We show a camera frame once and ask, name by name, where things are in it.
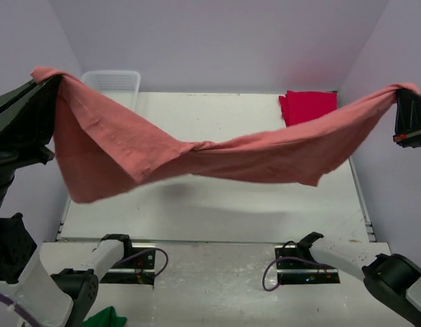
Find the salmon pink t shirt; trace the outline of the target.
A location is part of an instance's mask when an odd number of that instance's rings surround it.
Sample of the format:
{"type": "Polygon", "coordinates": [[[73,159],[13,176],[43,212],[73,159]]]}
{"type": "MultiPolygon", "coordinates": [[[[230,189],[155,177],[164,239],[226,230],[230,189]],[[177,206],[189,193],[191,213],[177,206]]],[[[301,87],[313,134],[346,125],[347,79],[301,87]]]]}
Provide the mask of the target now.
{"type": "Polygon", "coordinates": [[[186,174],[315,187],[367,138],[396,102],[384,87],[318,119],[226,142],[182,142],[73,75],[37,66],[40,83],[62,78],[54,148],[70,198],[92,203],[186,174]]]}

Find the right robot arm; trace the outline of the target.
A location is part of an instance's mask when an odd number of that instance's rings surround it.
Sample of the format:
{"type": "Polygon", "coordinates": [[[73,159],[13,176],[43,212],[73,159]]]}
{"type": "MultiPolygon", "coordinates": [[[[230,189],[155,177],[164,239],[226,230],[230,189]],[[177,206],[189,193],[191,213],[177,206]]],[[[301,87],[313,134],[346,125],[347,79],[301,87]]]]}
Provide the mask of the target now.
{"type": "MultiPolygon", "coordinates": [[[[396,91],[394,142],[421,149],[421,94],[410,89],[396,91]]],[[[399,254],[365,257],[362,250],[328,242],[312,232],[297,243],[298,263],[310,268],[333,267],[362,281],[369,293],[413,326],[421,326],[421,268],[399,254]]]]}

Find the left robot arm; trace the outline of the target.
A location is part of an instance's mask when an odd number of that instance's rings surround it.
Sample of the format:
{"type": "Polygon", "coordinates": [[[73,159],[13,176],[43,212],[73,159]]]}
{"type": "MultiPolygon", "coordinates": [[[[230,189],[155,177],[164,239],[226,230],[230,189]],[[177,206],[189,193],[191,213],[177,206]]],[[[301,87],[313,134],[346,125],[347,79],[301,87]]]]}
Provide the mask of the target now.
{"type": "MultiPolygon", "coordinates": [[[[0,95],[0,208],[17,169],[54,159],[47,144],[61,81],[60,75],[30,80],[0,95]]],[[[113,266],[128,267],[133,259],[129,236],[109,234],[87,263],[50,275],[22,214],[0,218],[0,302],[26,326],[79,326],[95,302],[99,281],[113,266]]]]}

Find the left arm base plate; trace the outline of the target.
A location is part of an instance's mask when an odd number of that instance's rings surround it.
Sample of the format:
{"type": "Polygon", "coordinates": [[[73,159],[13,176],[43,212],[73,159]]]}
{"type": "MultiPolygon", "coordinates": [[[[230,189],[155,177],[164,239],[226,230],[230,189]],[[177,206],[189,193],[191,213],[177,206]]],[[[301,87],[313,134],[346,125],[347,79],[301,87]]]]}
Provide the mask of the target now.
{"type": "Polygon", "coordinates": [[[150,285],[155,282],[156,251],[136,256],[111,268],[100,283],[123,285],[150,285]]]}

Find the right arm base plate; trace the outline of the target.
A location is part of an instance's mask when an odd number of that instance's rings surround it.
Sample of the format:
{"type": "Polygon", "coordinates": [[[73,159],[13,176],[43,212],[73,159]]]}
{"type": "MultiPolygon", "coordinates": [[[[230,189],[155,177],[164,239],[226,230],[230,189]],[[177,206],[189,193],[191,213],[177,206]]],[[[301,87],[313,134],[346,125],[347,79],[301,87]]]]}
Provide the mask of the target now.
{"type": "Polygon", "coordinates": [[[285,260],[275,264],[280,285],[339,284],[338,270],[312,264],[312,257],[299,249],[294,241],[275,247],[275,258],[285,260]]]}

